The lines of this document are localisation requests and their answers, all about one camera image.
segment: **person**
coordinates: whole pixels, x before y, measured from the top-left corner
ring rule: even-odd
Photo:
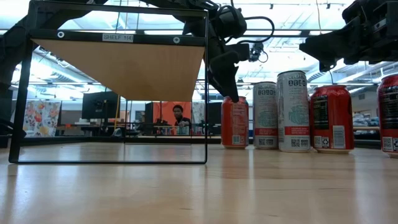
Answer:
[[[191,120],[189,118],[184,118],[182,116],[184,109],[182,108],[181,105],[175,105],[173,107],[173,112],[174,112],[174,117],[176,119],[174,126],[180,126],[180,127],[189,126],[189,127],[191,127]]]

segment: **red soda can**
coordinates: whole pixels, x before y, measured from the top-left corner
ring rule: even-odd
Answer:
[[[381,149],[398,158],[398,74],[381,80],[377,89]]]
[[[226,149],[245,149],[249,144],[249,104],[240,96],[237,103],[224,97],[221,105],[221,143]]]
[[[353,150],[353,109],[346,87],[316,88],[310,106],[313,147],[318,152],[333,154],[348,154]]]

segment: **colorful poster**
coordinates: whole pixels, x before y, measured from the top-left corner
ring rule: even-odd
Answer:
[[[25,108],[24,131],[27,137],[54,137],[61,103],[28,101]]]

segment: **computer monitor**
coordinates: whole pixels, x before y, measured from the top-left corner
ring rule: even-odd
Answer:
[[[221,105],[223,103],[209,103],[208,104],[208,122],[209,124],[221,124]]]
[[[118,95],[112,91],[85,93],[83,95],[82,119],[119,118]]]

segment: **table surface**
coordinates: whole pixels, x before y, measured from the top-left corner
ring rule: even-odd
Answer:
[[[203,146],[81,143],[22,159],[195,159]],[[224,150],[205,166],[17,166],[0,150],[0,223],[397,223],[398,159]]]

